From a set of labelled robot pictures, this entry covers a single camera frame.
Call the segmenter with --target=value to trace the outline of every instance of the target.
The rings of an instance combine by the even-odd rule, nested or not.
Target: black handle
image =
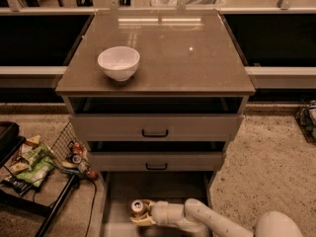
[[[162,165],[162,166],[158,166],[158,165],[155,165],[155,166],[150,166],[150,164],[146,163],[146,170],[160,170],[160,171],[163,171],[163,170],[167,170],[168,168],[168,164],[165,163],[165,165]]]
[[[166,129],[165,133],[164,134],[149,134],[149,133],[146,133],[146,131],[144,129],[141,130],[141,135],[143,137],[149,137],[149,138],[165,138],[167,137],[169,134],[169,130]]]

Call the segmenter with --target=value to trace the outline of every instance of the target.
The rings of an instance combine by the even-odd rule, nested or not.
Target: drawer
[[[217,171],[224,161],[222,152],[89,152],[89,162],[98,171]]]
[[[130,205],[136,199],[163,200],[184,204],[195,198],[210,204],[208,179],[212,173],[204,172],[108,172],[105,178],[104,210],[98,236],[156,237],[189,236],[175,227],[137,227],[131,223]]]
[[[70,97],[76,114],[237,114],[246,98],[233,96]]]
[[[70,121],[83,141],[233,140],[242,115],[75,115]]]

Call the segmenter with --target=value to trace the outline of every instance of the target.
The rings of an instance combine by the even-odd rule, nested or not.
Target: brown countertop
[[[124,85],[97,64],[103,50],[118,45],[140,53],[138,70]],[[217,11],[105,10],[95,16],[56,92],[235,96],[255,89]]]

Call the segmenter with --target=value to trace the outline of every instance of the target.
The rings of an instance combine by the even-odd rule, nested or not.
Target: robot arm
[[[207,237],[207,228],[218,237],[303,237],[294,221],[277,211],[266,212],[259,218],[254,235],[192,198],[185,204],[135,200],[131,209],[131,221],[136,225],[176,227],[193,237]]]

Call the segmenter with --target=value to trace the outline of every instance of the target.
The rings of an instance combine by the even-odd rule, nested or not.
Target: wire basket
[[[312,131],[310,129],[307,129],[307,126],[312,126],[312,120],[310,119],[308,115],[308,106],[300,108],[296,114],[295,118],[297,121],[298,126],[300,127],[306,141],[308,143],[312,143],[316,145],[316,139],[312,135]]]
[[[56,141],[51,146],[51,153],[54,166],[64,174],[77,174],[80,172],[77,169],[68,169],[63,166],[63,162],[67,161],[69,154],[71,154],[72,145],[75,142],[79,142],[82,146],[83,144],[78,140],[74,129],[69,122],[65,128],[60,132]]]

